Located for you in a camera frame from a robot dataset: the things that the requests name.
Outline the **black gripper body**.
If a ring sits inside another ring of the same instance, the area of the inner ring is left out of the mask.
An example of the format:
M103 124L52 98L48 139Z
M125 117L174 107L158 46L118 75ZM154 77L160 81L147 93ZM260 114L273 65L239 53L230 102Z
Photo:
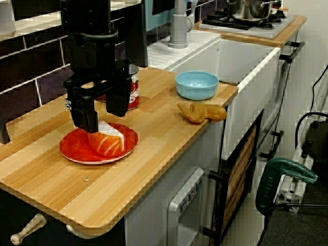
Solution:
M78 94L128 100L130 97L129 59L115 59L118 31L91 35L69 33L67 45L73 75L64 82L69 97Z

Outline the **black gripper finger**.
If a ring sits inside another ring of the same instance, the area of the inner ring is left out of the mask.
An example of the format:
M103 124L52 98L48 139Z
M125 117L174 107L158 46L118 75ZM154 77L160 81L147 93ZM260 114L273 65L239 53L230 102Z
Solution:
M76 127L88 133L98 131L98 114L91 96L67 97L67 108Z
M106 93L106 111L118 117L125 116L130 99L130 80L121 78Z

